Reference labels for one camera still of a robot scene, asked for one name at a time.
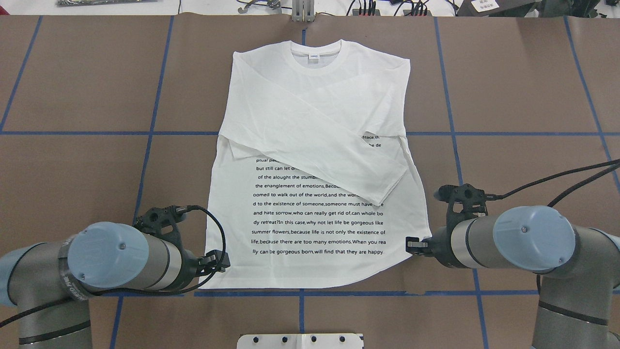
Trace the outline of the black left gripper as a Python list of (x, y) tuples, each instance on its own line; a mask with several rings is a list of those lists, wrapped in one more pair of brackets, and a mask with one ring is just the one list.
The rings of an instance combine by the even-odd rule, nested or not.
[(182, 253), (182, 266), (180, 268), (180, 286), (189, 285), (199, 274), (211, 274), (213, 272), (225, 272), (231, 266), (228, 253), (221, 250), (211, 250), (202, 257), (196, 257), (192, 252)]

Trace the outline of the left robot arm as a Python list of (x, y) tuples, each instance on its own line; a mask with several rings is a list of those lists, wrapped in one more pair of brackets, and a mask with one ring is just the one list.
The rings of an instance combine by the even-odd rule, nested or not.
[(18, 308), (20, 349), (90, 349), (89, 301), (112, 292), (175, 295), (230, 267), (224, 250), (196, 257), (176, 227), (97, 222), (64, 241), (1, 258), (1, 303)]

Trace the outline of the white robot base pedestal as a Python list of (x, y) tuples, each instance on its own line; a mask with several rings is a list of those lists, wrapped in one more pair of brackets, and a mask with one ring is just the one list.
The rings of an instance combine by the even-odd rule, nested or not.
[(284, 333), (243, 335), (237, 349), (363, 349), (362, 334)]

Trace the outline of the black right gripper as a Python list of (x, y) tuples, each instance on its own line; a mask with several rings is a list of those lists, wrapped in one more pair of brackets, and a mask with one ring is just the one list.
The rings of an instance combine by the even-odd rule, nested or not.
[(454, 255), (451, 245), (451, 234), (447, 227), (440, 227), (433, 232), (430, 240), (420, 240), (418, 237), (405, 238), (405, 251), (411, 255), (430, 255), (444, 267), (458, 268), (458, 259)]

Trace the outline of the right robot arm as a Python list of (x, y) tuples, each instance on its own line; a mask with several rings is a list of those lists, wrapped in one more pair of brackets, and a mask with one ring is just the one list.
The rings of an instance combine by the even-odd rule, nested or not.
[(619, 287), (619, 238), (546, 206), (511, 208), (406, 238), (410, 254), (450, 268), (520, 268), (541, 277), (534, 349), (617, 349), (608, 322)]

